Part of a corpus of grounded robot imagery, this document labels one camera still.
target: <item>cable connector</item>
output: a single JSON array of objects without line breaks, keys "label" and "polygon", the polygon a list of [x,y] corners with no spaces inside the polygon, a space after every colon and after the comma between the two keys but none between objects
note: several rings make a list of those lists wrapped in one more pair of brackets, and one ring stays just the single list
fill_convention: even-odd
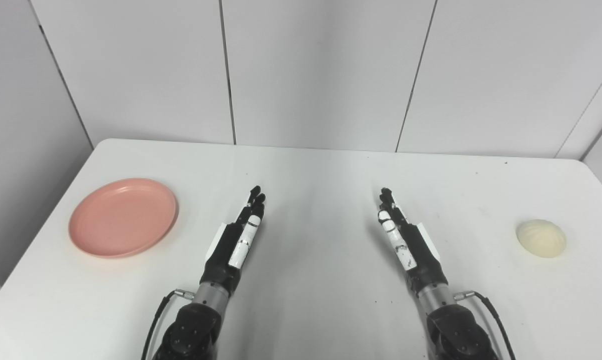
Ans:
[{"label": "cable connector", "polygon": [[454,300],[461,301],[473,296],[476,296],[476,291],[461,291],[454,294]]},{"label": "cable connector", "polygon": [[183,299],[187,299],[189,301],[194,300],[194,293],[191,291],[176,289],[174,290],[174,294],[178,297],[182,297]]}]

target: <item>white table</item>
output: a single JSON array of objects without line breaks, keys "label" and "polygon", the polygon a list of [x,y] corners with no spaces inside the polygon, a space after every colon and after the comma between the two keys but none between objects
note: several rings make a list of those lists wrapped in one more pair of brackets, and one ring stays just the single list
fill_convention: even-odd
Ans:
[{"label": "white table", "polygon": [[[169,234],[139,255],[99,259],[67,223],[91,191],[152,178],[179,202]],[[230,299],[219,360],[419,360],[427,342],[376,222],[390,187],[424,222],[452,291],[491,298],[521,360],[602,359],[602,185],[581,162],[109,139],[91,155],[0,292],[0,360],[136,360],[161,297],[196,290],[221,222],[248,191],[266,215]],[[568,235],[556,259],[527,253],[521,221]],[[173,301],[159,332],[185,301]],[[468,307],[492,332],[474,300]]]}]

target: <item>black cable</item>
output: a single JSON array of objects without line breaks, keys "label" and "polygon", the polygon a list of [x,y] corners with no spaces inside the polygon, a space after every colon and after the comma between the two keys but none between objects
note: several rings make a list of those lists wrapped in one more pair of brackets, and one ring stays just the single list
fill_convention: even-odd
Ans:
[{"label": "black cable", "polygon": [[154,328],[156,328],[156,323],[159,322],[161,314],[163,314],[163,310],[165,310],[165,307],[168,305],[168,303],[170,302],[170,298],[173,295],[174,295],[174,291],[170,291],[169,294],[167,294],[165,297],[163,297],[163,300],[161,300],[159,308],[156,310],[156,313],[154,314],[154,319],[152,320],[152,325],[150,325],[150,331],[148,331],[148,333],[147,333],[147,338],[145,339],[145,345],[143,346],[143,354],[141,355],[141,360],[146,360],[146,358],[147,358],[147,351],[148,351],[148,348],[150,347],[150,341],[152,341],[152,335],[154,335]]},{"label": "black cable", "polygon": [[492,316],[494,317],[494,320],[497,322],[497,324],[499,325],[499,329],[501,330],[501,335],[503,336],[503,340],[505,340],[505,346],[507,346],[507,352],[509,353],[509,357],[511,358],[511,360],[516,360],[516,356],[514,356],[514,351],[512,349],[512,344],[510,344],[510,342],[509,342],[509,337],[507,337],[505,327],[503,326],[503,323],[500,321],[499,313],[497,312],[496,308],[494,307],[494,305],[492,305],[492,302],[487,297],[479,294],[476,291],[474,292],[474,294],[476,295],[477,298],[481,299],[481,302],[483,303],[483,305],[485,305],[485,307],[488,308],[488,310],[490,311],[490,314],[492,314]]}]

